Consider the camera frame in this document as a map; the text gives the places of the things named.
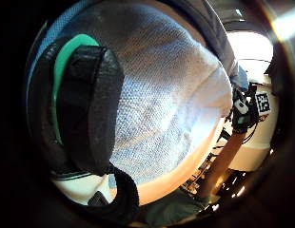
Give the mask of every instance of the black fabric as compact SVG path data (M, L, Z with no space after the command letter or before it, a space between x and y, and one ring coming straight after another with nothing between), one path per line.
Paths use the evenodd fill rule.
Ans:
M56 142L49 112L54 60L68 39L57 40L43 52L33 71L28 88L28 119L31 136L38 145L49 169L57 174L79 171L72 163L69 154Z
M216 12L207 0L158 0L178 10L197 28L206 40L208 48L218 57L229 75L235 65L232 47Z
M109 165L108 173L114 174L117 182L117 195L113 202L101 207L96 205L80 207L92 216L120 224L128 224L135 219L139 210L139 196L136 184L127 173L112 164Z
M114 174L117 196L111 204L100 206L97 200L90 200L89 206L76 205L101 219L127 224L137 215L139 196L132 178L109 163L124 79L122 69L109 49L79 47L70 58L58 98L64 147L54 135L49 112L53 65L58 51L68 39L62 38L52 43L33 71L29 85L29 127L32 137L55 177L85 175L81 170L94 174ZM93 121L97 121L101 128L90 130L89 123Z
M107 172L123 80L123 70L106 47L81 46L69 59L57 115L63 145L81 170L98 176Z

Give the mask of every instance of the bright light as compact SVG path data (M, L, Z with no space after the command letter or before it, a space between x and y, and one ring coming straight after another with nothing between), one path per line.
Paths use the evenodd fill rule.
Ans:
M262 83L273 56L271 42L264 35L253 31L232 31L227 34L227 38L248 78Z
M275 19L271 26L281 41L295 36L295 8Z
M232 183L232 184L234 184L236 180L237 180L237 178L235 178L235 179L233 180L233 183Z
M241 196L245 191L245 187L243 186L241 190L236 194L237 197Z
M235 11L236 11L236 13L239 14L240 16L243 16L239 9L236 9Z
M216 211L219 207L220 207L220 205L219 204L216 204L216 205L213 205L212 206L212 209L213 209L213 211Z

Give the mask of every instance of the green trim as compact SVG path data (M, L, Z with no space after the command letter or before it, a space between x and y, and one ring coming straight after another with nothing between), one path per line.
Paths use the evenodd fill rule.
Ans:
M63 144L63 143L61 139L57 112L56 112L56 102L57 102L58 92L62 84L64 70L69 61L69 57L71 56L73 51L79 48L80 46L99 46L99 44L92 37L86 34L78 34L63 45L54 63L54 69L53 69L54 80L53 80L53 90L51 94L51 117L52 117L55 137L60 144Z

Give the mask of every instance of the black padding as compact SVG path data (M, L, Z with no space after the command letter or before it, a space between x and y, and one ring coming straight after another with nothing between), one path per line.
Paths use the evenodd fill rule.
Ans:
M98 176L108 171L123 81L123 70L106 47L81 46L69 59L57 115L64 147L81 170Z
M77 173L69 154L56 142L50 121L50 97L53 85L53 65L58 51L69 38L61 38L43 52L32 73L28 90L28 120L33 140L56 174Z

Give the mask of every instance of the cable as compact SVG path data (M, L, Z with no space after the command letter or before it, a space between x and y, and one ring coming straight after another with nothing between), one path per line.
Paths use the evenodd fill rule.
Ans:
M243 141L242 144L245 144L245 143L247 143L247 142L249 142L251 140L252 136L255 133L255 130L256 130L257 126L258 126L258 123L255 124L253 131L246 138L244 138L244 141Z

